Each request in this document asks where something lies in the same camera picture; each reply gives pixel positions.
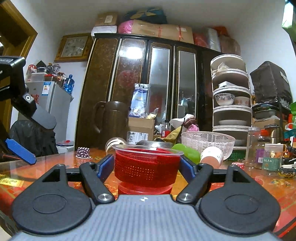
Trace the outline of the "clear cup with red tape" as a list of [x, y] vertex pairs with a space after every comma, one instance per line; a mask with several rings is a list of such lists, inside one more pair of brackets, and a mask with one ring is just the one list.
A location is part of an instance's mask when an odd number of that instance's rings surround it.
[[116, 145], [114, 174], [118, 193], [169, 194], [175, 183], [182, 151], [141, 145]]

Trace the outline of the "green plastic cup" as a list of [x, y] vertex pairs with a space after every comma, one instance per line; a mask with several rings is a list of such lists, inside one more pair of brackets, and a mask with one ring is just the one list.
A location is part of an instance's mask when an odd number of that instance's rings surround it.
[[184, 152], [184, 155], [195, 164], [199, 164], [201, 160], [200, 152], [190, 147], [186, 147], [183, 144], [175, 144], [172, 146], [172, 149]]

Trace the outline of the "clear cup with yellow tape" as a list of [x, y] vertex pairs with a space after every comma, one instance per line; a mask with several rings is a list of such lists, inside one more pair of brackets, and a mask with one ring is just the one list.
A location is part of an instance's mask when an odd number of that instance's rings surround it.
[[105, 151], [109, 152], [115, 145], [126, 145], [126, 140], [120, 137], [110, 138], [105, 144]]

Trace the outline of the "white paper cup leaf pattern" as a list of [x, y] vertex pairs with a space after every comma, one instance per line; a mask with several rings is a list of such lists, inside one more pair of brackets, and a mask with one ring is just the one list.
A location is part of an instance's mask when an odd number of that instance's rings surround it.
[[209, 164], [214, 169], [219, 169], [223, 161], [223, 153], [218, 147], [207, 147], [201, 153], [200, 163]]

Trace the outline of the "black jacket on chair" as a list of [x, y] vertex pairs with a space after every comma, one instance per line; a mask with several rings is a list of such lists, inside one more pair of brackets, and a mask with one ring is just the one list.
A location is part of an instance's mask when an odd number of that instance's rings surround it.
[[14, 122], [10, 137], [36, 157], [58, 154], [54, 131], [44, 130], [30, 120]]

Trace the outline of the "purple polka dot cupcake liner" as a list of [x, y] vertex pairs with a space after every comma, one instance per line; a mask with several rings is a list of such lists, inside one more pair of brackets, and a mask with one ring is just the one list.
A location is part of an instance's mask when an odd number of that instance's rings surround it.
[[87, 147], [78, 147], [75, 157], [80, 159], [90, 159], [90, 149]]

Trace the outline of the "white plastic basket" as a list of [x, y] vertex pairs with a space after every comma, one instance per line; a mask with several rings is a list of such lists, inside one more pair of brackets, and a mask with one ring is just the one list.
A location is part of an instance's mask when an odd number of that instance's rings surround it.
[[181, 140], [183, 145], [200, 153], [207, 147], [217, 147], [222, 151], [224, 161], [230, 157], [236, 141], [230, 135], [204, 131], [183, 132]]

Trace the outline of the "steel colander bowl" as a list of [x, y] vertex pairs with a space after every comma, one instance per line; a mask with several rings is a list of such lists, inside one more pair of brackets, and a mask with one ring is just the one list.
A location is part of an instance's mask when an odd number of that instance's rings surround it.
[[157, 139], [156, 141], [141, 140], [137, 142], [136, 145], [148, 146], [148, 147], [154, 147], [154, 148], [167, 148], [167, 149], [171, 149], [173, 147], [172, 143], [165, 142], [161, 139]]

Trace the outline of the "silver small fridge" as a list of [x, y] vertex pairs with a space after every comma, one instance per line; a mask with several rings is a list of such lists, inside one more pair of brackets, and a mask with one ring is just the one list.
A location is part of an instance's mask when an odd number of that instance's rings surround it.
[[56, 142], [66, 140], [66, 129], [72, 95], [54, 81], [28, 82], [29, 94], [35, 102], [55, 117], [54, 128]]

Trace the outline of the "dark brown pitcher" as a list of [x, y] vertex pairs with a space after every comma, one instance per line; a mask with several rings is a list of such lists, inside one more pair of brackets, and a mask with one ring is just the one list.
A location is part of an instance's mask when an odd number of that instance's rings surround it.
[[126, 140], [130, 108], [120, 101], [100, 101], [93, 108], [93, 125], [98, 133], [97, 144], [104, 148], [111, 138]]

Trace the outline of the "cardboard box with label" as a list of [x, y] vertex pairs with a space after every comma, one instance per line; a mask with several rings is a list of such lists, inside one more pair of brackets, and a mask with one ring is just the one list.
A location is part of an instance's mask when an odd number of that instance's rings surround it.
[[139, 141], [152, 141], [154, 137], [154, 120], [147, 118], [128, 118], [126, 142], [135, 145]]

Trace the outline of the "red polka dot cupcake liner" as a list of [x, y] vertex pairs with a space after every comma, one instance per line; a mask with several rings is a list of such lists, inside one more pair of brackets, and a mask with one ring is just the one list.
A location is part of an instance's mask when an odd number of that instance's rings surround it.
[[238, 166], [240, 169], [244, 170], [244, 164], [241, 162], [232, 162], [233, 165]]

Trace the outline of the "blue water bottle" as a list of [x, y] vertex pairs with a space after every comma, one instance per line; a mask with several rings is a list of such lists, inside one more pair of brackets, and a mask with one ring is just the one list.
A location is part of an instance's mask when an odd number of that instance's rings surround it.
[[63, 89], [68, 93], [72, 94], [74, 88], [75, 81], [73, 80], [73, 75], [70, 74], [66, 80], [64, 81]]

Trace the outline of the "blue white snack bag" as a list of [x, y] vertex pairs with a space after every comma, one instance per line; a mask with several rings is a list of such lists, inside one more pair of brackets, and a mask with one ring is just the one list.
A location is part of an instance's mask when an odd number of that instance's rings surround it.
[[143, 118], [147, 107], [148, 84], [137, 83], [134, 85], [129, 117]]

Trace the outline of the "white tiered dish rack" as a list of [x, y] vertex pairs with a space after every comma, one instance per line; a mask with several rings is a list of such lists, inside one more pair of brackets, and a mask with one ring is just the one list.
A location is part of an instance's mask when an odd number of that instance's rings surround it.
[[252, 127], [251, 91], [246, 65], [235, 54], [223, 54], [210, 62], [213, 94], [212, 131], [235, 138], [244, 148]]

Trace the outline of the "small jar black lid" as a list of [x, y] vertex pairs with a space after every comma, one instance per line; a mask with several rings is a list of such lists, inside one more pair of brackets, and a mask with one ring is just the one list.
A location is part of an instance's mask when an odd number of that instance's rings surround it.
[[256, 163], [259, 163], [259, 164], [263, 163], [265, 143], [266, 143], [266, 141], [264, 141], [264, 140], [258, 140], [258, 142], [257, 142], [256, 152], [255, 152], [255, 162]]

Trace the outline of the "tall clear empty jar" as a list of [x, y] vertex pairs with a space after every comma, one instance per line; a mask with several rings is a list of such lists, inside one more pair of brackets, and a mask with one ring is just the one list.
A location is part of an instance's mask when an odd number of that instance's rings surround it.
[[258, 127], [250, 127], [247, 135], [247, 148], [245, 156], [245, 166], [253, 168], [255, 165], [256, 146], [261, 129]]

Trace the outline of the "blue floral bowl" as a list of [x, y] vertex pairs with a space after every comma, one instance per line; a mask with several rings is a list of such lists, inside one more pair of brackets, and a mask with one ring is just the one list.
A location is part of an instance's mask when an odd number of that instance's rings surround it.
[[222, 105], [232, 105], [234, 102], [235, 96], [230, 93], [220, 93], [215, 95], [216, 102], [219, 106]]

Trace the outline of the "glass jar red lid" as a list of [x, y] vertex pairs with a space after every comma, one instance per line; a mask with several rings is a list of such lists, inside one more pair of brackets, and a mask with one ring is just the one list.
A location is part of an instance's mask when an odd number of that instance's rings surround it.
[[271, 138], [270, 138], [269, 132], [265, 129], [262, 129], [260, 131], [260, 137], [258, 140], [263, 143], [271, 143]]

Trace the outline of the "brown spice jar white lid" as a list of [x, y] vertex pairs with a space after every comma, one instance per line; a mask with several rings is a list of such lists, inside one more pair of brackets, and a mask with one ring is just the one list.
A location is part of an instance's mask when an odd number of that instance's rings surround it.
[[276, 172], [282, 163], [283, 144], [265, 144], [262, 169]]

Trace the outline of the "pink floral bowl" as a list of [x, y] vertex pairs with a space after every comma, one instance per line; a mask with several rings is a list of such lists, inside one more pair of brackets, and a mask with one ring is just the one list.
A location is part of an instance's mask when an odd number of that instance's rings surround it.
[[237, 96], [234, 98], [234, 104], [250, 107], [250, 98], [244, 96]]

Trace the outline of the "dark brown wardrobe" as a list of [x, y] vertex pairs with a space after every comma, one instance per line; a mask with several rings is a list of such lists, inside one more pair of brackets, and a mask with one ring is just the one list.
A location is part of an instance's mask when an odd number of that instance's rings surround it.
[[194, 44], [132, 34], [96, 34], [88, 60], [75, 147], [103, 148], [101, 104], [119, 101], [130, 116], [156, 113], [156, 125], [196, 117], [202, 131], [213, 125], [210, 62], [219, 52]]

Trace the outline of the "black toy car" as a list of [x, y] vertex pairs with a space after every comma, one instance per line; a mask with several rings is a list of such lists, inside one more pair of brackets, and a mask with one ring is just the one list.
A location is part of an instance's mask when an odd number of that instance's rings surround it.
[[278, 169], [277, 173], [280, 177], [283, 177], [283, 178], [294, 178], [296, 176], [295, 164], [282, 165]]

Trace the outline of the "framed wall clock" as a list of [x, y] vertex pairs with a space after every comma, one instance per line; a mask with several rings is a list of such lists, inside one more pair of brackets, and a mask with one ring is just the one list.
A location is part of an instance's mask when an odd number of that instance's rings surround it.
[[87, 61], [93, 45], [90, 33], [65, 35], [62, 37], [54, 62]]

